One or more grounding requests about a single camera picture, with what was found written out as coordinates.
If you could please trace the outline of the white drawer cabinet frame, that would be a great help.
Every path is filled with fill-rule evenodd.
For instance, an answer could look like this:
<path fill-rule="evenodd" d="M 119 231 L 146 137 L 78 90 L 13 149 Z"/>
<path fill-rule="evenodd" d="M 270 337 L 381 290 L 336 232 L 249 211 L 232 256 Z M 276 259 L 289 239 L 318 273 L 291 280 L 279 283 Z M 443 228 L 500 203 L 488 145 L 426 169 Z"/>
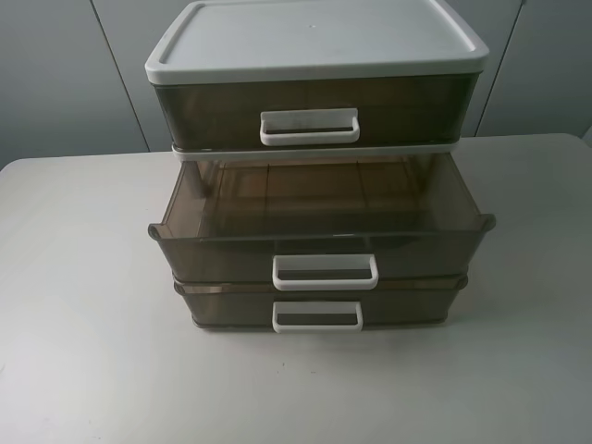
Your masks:
<path fill-rule="evenodd" d="M 145 63 L 154 87 L 244 82 L 374 79 L 447 74 L 479 77 L 485 43 L 444 1 L 195 1 L 174 19 Z M 349 132 L 260 133 L 263 151 L 173 153 L 182 161 L 271 160 L 346 155 L 430 154 L 450 144 L 346 147 Z"/>

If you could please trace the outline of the smoky drawer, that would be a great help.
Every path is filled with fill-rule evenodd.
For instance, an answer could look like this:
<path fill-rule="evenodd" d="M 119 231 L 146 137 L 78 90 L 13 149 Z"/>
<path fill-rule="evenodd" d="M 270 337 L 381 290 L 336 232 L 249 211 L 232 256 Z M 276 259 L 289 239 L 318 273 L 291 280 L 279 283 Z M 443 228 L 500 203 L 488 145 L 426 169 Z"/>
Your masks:
<path fill-rule="evenodd" d="M 346 147 L 450 144 L 460 138 L 477 74 L 158 86 L 176 148 L 185 153 L 263 151 L 260 133 L 306 134 L 289 124 L 327 111 L 315 133 L 349 132 Z"/>
<path fill-rule="evenodd" d="M 383 279 L 465 271 L 495 226 L 448 154 L 184 164 L 148 228 L 182 283 L 265 282 L 275 257 L 371 254 Z"/>
<path fill-rule="evenodd" d="M 386 279 L 372 290 L 280 291 L 270 283 L 175 282 L 192 322 L 208 330 L 349 332 L 444 322 L 465 273 Z"/>

